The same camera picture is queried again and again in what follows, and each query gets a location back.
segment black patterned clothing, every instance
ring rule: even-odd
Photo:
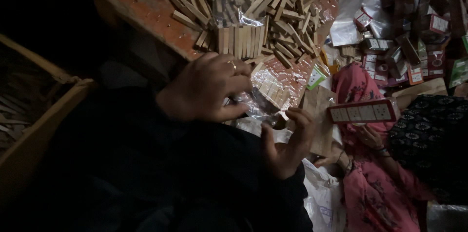
[[[468,205],[468,101],[420,95],[389,132],[392,157],[426,183],[439,203]]]

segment gold ring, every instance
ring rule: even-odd
[[[233,65],[233,67],[234,67],[234,72],[235,72],[235,71],[237,70],[237,67],[235,66],[234,61],[228,61],[228,63],[231,63],[231,64]]]

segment pink floral clothing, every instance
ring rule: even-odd
[[[375,81],[360,64],[354,62],[343,67],[333,77],[333,89],[338,103],[358,102],[383,98]],[[386,143],[387,131],[394,123],[369,123]],[[412,172],[399,165],[398,187],[384,171],[368,148],[359,139],[352,124],[340,126],[347,154],[354,157],[353,169],[345,176],[344,200],[347,225],[351,231],[417,232],[417,211],[413,199],[428,200],[427,192]]]

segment hand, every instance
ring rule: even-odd
[[[289,108],[288,118],[296,123],[296,129],[289,143],[275,143],[273,129],[262,124],[262,140],[265,148],[266,162],[272,173],[284,180],[296,173],[303,158],[309,154],[310,145],[315,136],[315,123],[312,116],[305,110]]]
[[[330,156],[318,159],[314,163],[314,166],[319,168],[320,166],[323,166],[323,165],[337,163],[339,159],[343,159],[345,157],[347,157],[347,154],[343,152],[343,147],[336,141],[333,141],[331,142]]]
[[[223,106],[226,97],[252,90],[251,68],[231,54],[206,53],[189,63],[157,96],[156,103],[178,121],[233,120],[248,110],[243,104]]]
[[[359,127],[359,129],[356,131],[356,135],[365,145],[369,146],[371,149],[379,150],[384,147],[380,134],[378,134],[378,132],[376,132],[368,125]]]

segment black clothing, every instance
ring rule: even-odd
[[[15,231],[312,231],[302,165],[279,181],[260,138],[170,121],[141,88],[88,97],[44,161],[8,211]]]
[[[426,183],[441,204],[468,205],[467,126],[463,97],[420,95],[389,132],[393,158]]]

